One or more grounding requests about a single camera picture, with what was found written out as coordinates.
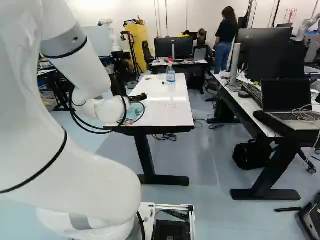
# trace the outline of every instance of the floor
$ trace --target floor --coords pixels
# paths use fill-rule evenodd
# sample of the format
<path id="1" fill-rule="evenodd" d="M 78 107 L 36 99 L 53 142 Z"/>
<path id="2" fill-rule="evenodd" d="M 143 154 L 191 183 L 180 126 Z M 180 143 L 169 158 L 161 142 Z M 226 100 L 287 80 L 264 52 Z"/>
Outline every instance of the floor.
<path id="1" fill-rule="evenodd" d="M 204 102 L 209 96 L 189 91 L 194 118 L 207 119 L 213 114 L 212 103 Z M 115 160 L 137 174 L 142 173 L 133 137 L 118 133 L 92 135 L 79 129 L 67 112 L 54 112 L 52 116 L 88 151 Z M 313 198 L 320 190 L 320 162 L 313 160 L 319 171 L 310 175 L 302 160 L 296 157 L 276 183 L 276 188 L 296 189 L 302 197 L 300 201 L 234 201 L 229 190 L 250 188 L 261 172 L 242 171 L 232 159 L 235 145 L 250 138 L 241 124 L 212 130 L 205 122 L 202 128 L 178 133 L 176 142 L 160 142 L 149 137 L 156 172 L 189 176 L 190 186 L 145 185 L 142 200 L 158 204 L 193 204 L 197 240 L 305 239 L 294 213 L 275 213 L 274 209 L 304 206 Z M 5 240 L 64 239 L 39 223 L 34 208 L 4 197 L 0 197 L 0 237 Z"/>

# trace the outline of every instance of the black monitor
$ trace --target black monitor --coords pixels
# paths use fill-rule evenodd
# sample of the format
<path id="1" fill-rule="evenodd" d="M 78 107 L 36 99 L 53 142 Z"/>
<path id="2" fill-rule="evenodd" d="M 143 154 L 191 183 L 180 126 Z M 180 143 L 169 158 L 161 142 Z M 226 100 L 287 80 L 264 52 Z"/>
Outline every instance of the black monitor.
<path id="1" fill-rule="evenodd" d="M 154 39 L 155 56 L 172 58 L 172 42 L 169 37 Z"/>
<path id="2" fill-rule="evenodd" d="M 189 59 L 193 54 L 193 38 L 191 36 L 184 37 L 166 37 L 155 38 L 154 47 L 156 57 L 173 57 L 175 59 Z"/>
<path id="3" fill-rule="evenodd" d="M 265 78 L 304 76 L 301 47 L 290 42 L 292 30 L 290 27 L 239 29 L 236 41 L 241 44 L 239 68 L 245 64 L 248 79 L 260 82 Z"/>
<path id="4" fill-rule="evenodd" d="M 292 23 L 279 23 L 276 27 L 277 28 L 291 28 Z"/>

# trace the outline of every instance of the computer mouse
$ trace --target computer mouse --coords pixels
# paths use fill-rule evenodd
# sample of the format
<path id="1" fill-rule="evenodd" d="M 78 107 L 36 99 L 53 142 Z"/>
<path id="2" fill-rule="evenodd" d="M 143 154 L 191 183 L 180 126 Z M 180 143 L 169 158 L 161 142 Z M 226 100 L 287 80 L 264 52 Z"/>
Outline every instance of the computer mouse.
<path id="1" fill-rule="evenodd" d="M 245 91 L 238 92 L 238 96 L 239 96 L 239 98 L 242 98 L 242 99 L 250 98 L 250 94 Z"/>

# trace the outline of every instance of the woman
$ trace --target woman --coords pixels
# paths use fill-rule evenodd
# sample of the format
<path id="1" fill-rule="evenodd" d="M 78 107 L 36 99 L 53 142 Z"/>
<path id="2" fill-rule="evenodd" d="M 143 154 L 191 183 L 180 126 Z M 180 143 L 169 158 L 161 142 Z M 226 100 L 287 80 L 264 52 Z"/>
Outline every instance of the woman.
<path id="1" fill-rule="evenodd" d="M 231 6 L 227 6 L 222 11 L 222 16 L 223 21 L 220 23 L 219 29 L 215 34 L 215 74 L 220 73 L 221 70 L 227 70 L 232 42 L 238 31 L 235 10 Z"/>

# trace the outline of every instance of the plastic bottle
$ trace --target plastic bottle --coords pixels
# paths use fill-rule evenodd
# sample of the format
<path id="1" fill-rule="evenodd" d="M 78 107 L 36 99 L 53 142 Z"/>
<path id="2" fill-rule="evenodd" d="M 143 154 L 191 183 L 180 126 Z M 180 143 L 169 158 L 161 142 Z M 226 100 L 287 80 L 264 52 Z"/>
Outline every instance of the plastic bottle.
<path id="1" fill-rule="evenodd" d="M 168 83 L 175 83 L 176 82 L 176 72 L 173 68 L 173 61 L 168 59 L 168 67 L 166 68 L 166 81 Z"/>

